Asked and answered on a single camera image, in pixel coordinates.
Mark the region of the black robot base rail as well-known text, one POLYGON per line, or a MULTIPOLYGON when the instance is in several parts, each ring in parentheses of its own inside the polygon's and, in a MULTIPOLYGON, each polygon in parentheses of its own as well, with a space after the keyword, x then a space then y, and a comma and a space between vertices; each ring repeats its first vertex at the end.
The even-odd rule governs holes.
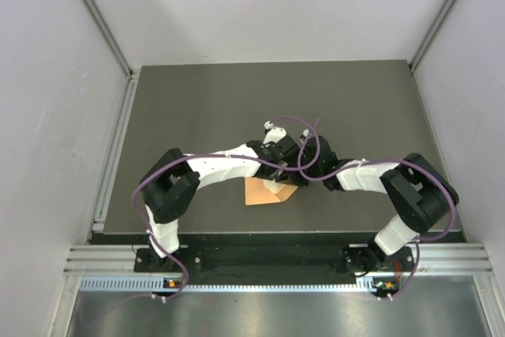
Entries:
POLYGON ((217 278, 244 280, 273 279, 276 276, 316 276, 353 278, 373 271, 388 275, 413 269, 408 247, 391 256, 367 245, 338 243, 295 243, 289 245, 203 245, 180 248, 172 257, 159 257, 153 248, 139 249, 134 271, 168 273, 185 265, 193 281, 217 278))

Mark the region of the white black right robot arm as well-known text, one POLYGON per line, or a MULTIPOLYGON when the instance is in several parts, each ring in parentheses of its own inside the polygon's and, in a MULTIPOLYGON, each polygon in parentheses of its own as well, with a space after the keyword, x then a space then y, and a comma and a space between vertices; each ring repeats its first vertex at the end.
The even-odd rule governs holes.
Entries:
POLYGON ((323 137, 303 136, 300 143, 282 139, 282 159, 293 185, 322 182, 330 191, 364 191, 388 196, 396 214, 357 252, 345 249, 352 273, 387 270, 409 242, 434 242, 445 237, 456 220, 459 197, 447 179, 422 155, 396 161, 340 159, 323 137))

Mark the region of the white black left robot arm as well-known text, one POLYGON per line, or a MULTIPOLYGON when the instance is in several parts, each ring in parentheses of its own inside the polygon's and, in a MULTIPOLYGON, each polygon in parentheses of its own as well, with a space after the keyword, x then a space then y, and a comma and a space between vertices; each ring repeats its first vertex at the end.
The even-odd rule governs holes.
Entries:
POLYGON ((250 140, 209 155, 185 155, 179 148, 166 152, 140 182, 153 264, 162 271, 177 266, 178 219, 187 211, 196 191, 236 178, 306 185, 299 172, 291 170, 297 166, 299 151, 292 137, 281 135, 250 140))

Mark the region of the cream paper letter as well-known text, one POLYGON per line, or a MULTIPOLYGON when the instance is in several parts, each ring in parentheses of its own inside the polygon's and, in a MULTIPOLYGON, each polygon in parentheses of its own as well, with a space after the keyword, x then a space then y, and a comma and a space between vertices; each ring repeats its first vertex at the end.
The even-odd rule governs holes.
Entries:
POLYGON ((277 194, 285 187, 285 185, 280 182, 268 181, 268 180, 263 180, 263 185, 273 194, 277 194))

